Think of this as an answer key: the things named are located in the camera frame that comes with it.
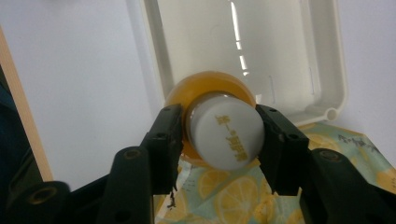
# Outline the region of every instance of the container lid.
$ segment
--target container lid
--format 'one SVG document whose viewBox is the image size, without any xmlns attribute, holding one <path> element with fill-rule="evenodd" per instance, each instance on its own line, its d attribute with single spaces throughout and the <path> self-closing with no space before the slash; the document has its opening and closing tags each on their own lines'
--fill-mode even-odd
<svg viewBox="0 0 396 224">
<path fill-rule="evenodd" d="M 264 141 L 264 126 L 251 105 L 219 95 L 192 110 L 190 140 L 210 166 L 235 170 L 251 163 L 259 154 Z"/>
</svg>

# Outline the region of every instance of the lemon print fabric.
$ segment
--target lemon print fabric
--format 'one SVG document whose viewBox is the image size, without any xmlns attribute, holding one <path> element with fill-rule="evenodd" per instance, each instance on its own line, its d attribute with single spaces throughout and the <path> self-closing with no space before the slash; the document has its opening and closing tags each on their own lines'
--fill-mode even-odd
<svg viewBox="0 0 396 224">
<path fill-rule="evenodd" d="M 226 171 L 209 169 L 199 178 L 198 192 L 204 199 L 229 176 Z"/>
<path fill-rule="evenodd" d="M 344 154 L 370 184 L 396 193 L 396 170 L 364 134 L 322 123 L 300 130 L 310 139 L 310 149 L 323 147 Z M 156 223 L 304 223 L 301 192 L 298 196 L 273 194 L 257 161 L 236 171 L 187 161 L 179 165 L 175 199 L 167 195 L 157 200 Z"/>
<path fill-rule="evenodd" d="M 223 223 L 248 223 L 258 203 L 256 180 L 241 176 L 216 197 L 215 209 Z"/>
</svg>

